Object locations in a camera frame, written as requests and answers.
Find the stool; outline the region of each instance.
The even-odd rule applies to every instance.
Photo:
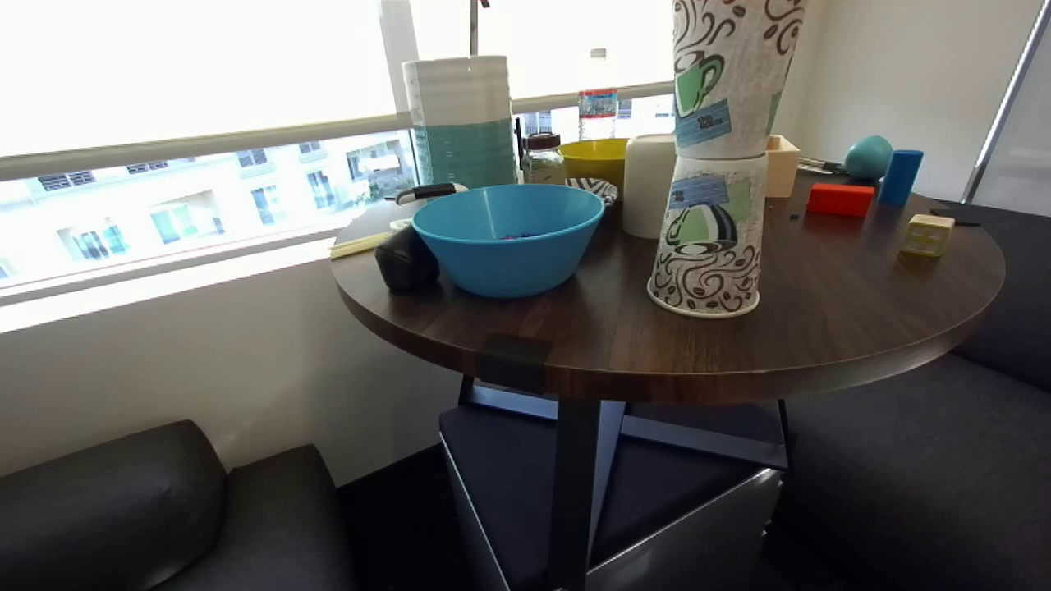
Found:
[[[554,424],[490,406],[441,417],[457,511],[484,589],[546,583]],[[588,591],[748,589],[778,468],[622,441]]]

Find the white wall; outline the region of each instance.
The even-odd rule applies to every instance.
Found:
[[[339,482],[438,438],[457,378],[364,331],[327,262],[0,336],[0,474],[193,417],[224,464],[320,444]]]
[[[959,196],[1041,0],[812,0],[794,133],[841,160],[877,131],[924,149],[918,195]]]

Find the round wooden table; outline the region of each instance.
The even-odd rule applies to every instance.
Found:
[[[686,318],[646,294],[657,242],[603,219],[576,279],[516,301],[450,282],[391,294],[374,255],[330,262],[347,309],[374,336],[467,378],[558,400],[552,589],[584,589],[594,521],[616,448],[624,400],[744,405],[841,390],[918,369],[959,343],[996,301],[1006,259],[982,227],[957,227],[945,255],[903,255],[914,209],[868,219],[765,203],[763,301],[740,318]]]

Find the floor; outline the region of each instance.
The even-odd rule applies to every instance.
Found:
[[[341,493],[361,591],[477,591],[438,446]],[[771,532],[753,591],[856,591],[813,552]]]

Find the toy block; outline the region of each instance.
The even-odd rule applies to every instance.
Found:
[[[957,227],[952,215],[914,212],[901,248],[916,255],[944,255],[952,227]]]
[[[872,203],[871,184],[813,184],[809,212],[828,212],[828,215],[863,215]]]

